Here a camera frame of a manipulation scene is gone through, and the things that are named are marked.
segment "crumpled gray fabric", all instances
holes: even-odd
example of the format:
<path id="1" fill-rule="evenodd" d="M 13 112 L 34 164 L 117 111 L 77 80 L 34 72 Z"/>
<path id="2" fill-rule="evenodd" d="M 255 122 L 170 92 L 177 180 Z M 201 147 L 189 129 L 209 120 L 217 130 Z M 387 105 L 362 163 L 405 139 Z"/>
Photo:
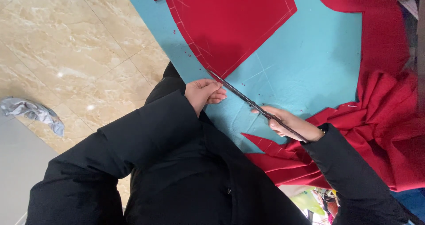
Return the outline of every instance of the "crumpled gray fabric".
<path id="1" fill-rule="evenodd" d="M 44 105 L 27 99 L 5 97 L 0 100 L 0 111 L 4 115 L 23 115 L 28 119 L 38 120 L 50 126 L 56 135 L 63 136 L 64 124 L 57 114 Z"/>

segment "scissors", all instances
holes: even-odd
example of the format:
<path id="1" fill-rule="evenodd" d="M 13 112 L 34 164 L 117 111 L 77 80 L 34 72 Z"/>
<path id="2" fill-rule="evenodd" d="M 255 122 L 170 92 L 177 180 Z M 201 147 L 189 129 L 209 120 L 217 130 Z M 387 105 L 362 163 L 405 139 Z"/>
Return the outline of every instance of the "scissors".
<path id="1" fill-rule="evenodd" d="M 261 108 L 260 106 L 258 106 L 255 102 L 253 102 L 252 100 L 250 100 L 248 97 L 246 97 L 244 94 L 242 94 L 240 91 L 238 91 L 235 87 L 233 87 L 231 84 L 229 84 L 227 81 L 225 81 L 224 79 L 222 79 L 220 76 L 218 76 L 216 73 L 212 72 L 211 70 L 207 69 L 207 72 L 213 77 L 213 78 L 217 78 L 219 81 L 221 81 L 221 83 L 227 88 L 229 89 L 231 92 L 235 93 L 237 96 L 239 96 L 243 101 L 245 101 L 246 103 L 248 103 L 252 108 L 258 110 L 258 112 L 260 112 L 260 114 L 264 115 L 268 120 L 270 119 L 274 119 L 276 120 L 280 125 L 282 125 L 285 129 L 287 129 L 289 132 L 291 132 L 292 134 L 294 134 L 297 138 L 299 138 L 301 141 L 303 141 L 304 143 L 308 143 L 309 141 L 304 138 L 302 135 L 300 135 L 299 133 L 297 133 L 295 130 L 289 128 L 286 124 L 282 123 L 282 120 L 279 119 L 277 116 L 268 113 L 267 111 L 265 111 L 263 108 Z"/>

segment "blue cutting table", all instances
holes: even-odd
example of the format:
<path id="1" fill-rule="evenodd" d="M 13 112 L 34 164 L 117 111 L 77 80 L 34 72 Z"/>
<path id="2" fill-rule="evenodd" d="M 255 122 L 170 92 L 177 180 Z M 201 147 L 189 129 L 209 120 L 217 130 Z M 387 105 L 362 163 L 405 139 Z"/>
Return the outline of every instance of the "blue cutting table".
<path id="1" fill-rule="evenodd" d="M 130 1 L 186 83 L 209 77 L 196 57 L 184 53 L 191 50 L 165 0 Z M 259 105 L 284 108 L 305 119 L 355 100 L 362 22 L 361 14 L 333 11 L 320 0 L 295 3 L 298 11 L 226 80 Z M 206 113 L 243 152 L 261 151 L 241 132 L 286 141 L 231 92 L 220 104 L 207 106 Z"/>

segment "person's left hand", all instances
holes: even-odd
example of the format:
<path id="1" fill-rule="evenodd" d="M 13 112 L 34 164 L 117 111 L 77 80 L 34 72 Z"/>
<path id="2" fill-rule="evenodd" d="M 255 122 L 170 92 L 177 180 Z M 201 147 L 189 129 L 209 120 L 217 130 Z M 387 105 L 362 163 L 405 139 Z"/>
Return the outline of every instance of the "person's left hand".
<path id="1" fill-rule="evenodd" d="M 221 88 L 223 84 L 212 79 L 201 79 L 188 83 L 184 96 L 193 106 L 199 117 L 202 108 L 207 104 L 217 104 L 227 98 L 226 90 Z"/>

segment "red fabric scrap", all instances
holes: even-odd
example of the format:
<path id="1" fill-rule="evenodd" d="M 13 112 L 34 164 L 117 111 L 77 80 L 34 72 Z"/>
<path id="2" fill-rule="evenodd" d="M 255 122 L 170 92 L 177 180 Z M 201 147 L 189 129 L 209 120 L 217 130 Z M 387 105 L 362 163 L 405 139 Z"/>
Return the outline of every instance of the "red fabric scrap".
<path id="1" fill-rule="evenodd" d="M 321 1 L 333 10 L 362 12 L 359 102 L 326 108 L 307 121 L 332 123 L 391 190 L 425 187 L 425 118 L 417 114 L 417 77 L 400 72 L 408 46 L 396 0 Z M 330 188 L 298 141 L 278 145 L 243 135 L 265 152 L 246 156 L 276 185 Z"/>
<path id="2" fill-rule="evenodd" d="M 228 76 L 296 11 L 294 0 L 166 0 L 199 62 Z"/>

